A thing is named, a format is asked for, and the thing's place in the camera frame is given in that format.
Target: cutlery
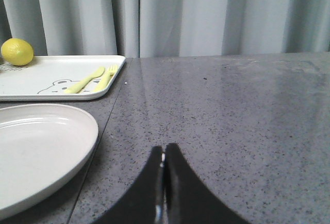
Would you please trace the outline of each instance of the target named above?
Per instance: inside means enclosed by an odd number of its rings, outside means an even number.
[[[84,78],[83,80],[79,81],[78,83],[72,85],[71,87],[65,89],[66,94],[76,94],[78,93],[84,86],[88,84],[92,79],[99,77],[103,74],[105,68],[99,67],[95,72],[93,72],[88,77]]]
[[[111,76],[114,75],[116,72],[118,71],[118,65],[113,64],[112,66],[110,66],[103,74],[101,80],[99,81],[99,83],[96,85],[95,89],[93,90],[93,92],[98,92],[101,91],[103,89],[106,88],[106,86],[108,85]]]

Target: yellow lemon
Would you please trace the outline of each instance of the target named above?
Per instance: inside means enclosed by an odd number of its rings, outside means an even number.
[[[2,44],[1,55],[12,65],[22,66],[32,61],[34,52],[25,40],[12,38]]]

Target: gray curtain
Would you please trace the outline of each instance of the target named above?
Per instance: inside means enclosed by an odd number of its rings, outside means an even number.
[[[0,0],[0,23],[36,55],[328,51],[330,0]]]

